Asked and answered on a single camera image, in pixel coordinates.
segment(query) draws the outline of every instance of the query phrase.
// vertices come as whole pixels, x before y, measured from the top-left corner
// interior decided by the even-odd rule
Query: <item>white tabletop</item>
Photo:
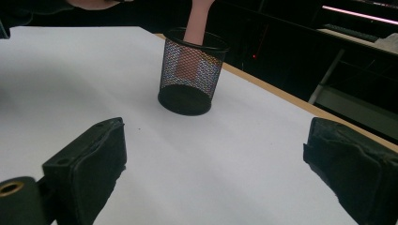
[[[164,40],[138,27],[11,30],[0,40],[0,180],[121,116],[127,169],[96,225],[356,224],[302,159],[312,114],[222,71],[210,112],[157,100]]]

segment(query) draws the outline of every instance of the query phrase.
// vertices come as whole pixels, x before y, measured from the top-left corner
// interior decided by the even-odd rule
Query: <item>pink handle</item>
[[[190,19],[185,31],[184,41],[202,45],[206,31],[207,15],[215,0],[192,0]]]

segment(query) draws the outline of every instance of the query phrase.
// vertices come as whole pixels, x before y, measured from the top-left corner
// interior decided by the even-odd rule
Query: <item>human hand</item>
[[[86,10],[102,10],[106,8],[113,7],[121,1],[114,0],[66,0],[69,4],[77,8],[82,8]]]

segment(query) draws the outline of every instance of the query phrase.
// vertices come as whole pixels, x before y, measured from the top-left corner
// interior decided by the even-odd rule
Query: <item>black mesh pen holder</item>
[[[185,42],[185,28],[174,28],[164,35],[159,102],[174,113],[207,113],[228,45],[210,33],[205,33],[203,45]]]

